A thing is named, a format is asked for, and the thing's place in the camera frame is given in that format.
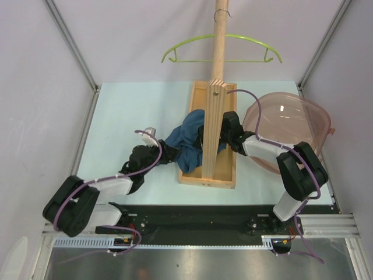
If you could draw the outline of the dark blue t shirt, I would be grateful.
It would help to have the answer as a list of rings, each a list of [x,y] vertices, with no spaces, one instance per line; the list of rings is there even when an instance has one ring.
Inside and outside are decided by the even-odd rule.
[[[198,129],[204,124],[205,111],[197,109],[191,111],[182,124],[174,128],[164,140],[168,146],[180,150],[174,159],[183,173],[190,173],[202,165],[203,152],[194,146],[198,137]]]

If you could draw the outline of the green hanger with metal hook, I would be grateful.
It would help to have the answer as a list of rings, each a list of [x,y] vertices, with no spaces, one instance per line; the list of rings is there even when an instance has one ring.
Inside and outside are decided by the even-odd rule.
[[[269,57],[269,53],[272,53],[276,56],[277,60],[281,64],[283,63],[283,60],[282,60],[282,57],[281,57],[280,53],[275,48],[269,46],[268,44],[265,44],[261,41],[258,41],[256,39],[254,39],[254,38],[250,38],[250,37],[247,37],[247,36],[242,36],[242,35],[239,35],[239,34],[226,33],[225,37],[230,38],[230,39],[239,39],[239,40],[248,41],[250,43],[257,44],[257,45],[259,45],[259,46],[261,46],[265,49],[262,60],[227,59],[227,60],[225,60],[225,62],[270,63],[274,60],[273,57]],[[186,44],[189,44],[191,42],[194,42],[194,41],[199,41],[199,40],[204,40],[204,39],[212,39],[212,38],[215,38],[214,34],[205,34],[205,35],[196,36],[196,37],[186,39],[186,40],[172,46],[171,48],[169,48],[163,54],[162,59],[161,59],[161,63],[163,63],[166,60],[166,58],[168,58],[169,61],[174,62],[174,63],[212,62],[211,59],[210,60],[208,60],[208,59],[180,60],[180,59],[178,59],[178,55],[177,55],[177,49],[179,47],[182,47],[182,46],[184,46]]]

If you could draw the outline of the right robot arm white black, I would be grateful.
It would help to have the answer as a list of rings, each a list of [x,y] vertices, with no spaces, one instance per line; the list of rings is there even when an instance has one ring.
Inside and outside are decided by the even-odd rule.
[[[220,140],[236,153],[278,166],[285,191],[273,207],[274,216],[269,219],[269,228],[275,234],[284,233],[290,227],[289,219],[300,213],[308,201],[317,200],[321,187],[329,180],[309,143],[290,146],[244,131],[234,111],[223,115]]]

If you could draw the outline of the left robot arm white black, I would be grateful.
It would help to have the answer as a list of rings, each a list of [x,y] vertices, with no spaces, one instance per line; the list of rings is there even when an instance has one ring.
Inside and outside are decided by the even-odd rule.
[[[71,175],[44,207],[43,218],[52,223],[54,230],[69,237],[103,225],[122,233],[127,230],[129,219],[115,204],[114,197],[134,193],[151,169],[173,162],[179,154],[179,149],[160,140],[153,146],[134,147],[128,161],[114,176],[84,181]]]

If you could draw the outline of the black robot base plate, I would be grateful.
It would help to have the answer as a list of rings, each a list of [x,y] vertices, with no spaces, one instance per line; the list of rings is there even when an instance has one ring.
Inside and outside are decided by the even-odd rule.
[[[305,228],[301,218],[279,221],[271,205],[171,206],[121,205],[116,229],[99,226],[97,234],[125,234],[134,226],[142,245],[253,246],[263,235],[286,236]]]

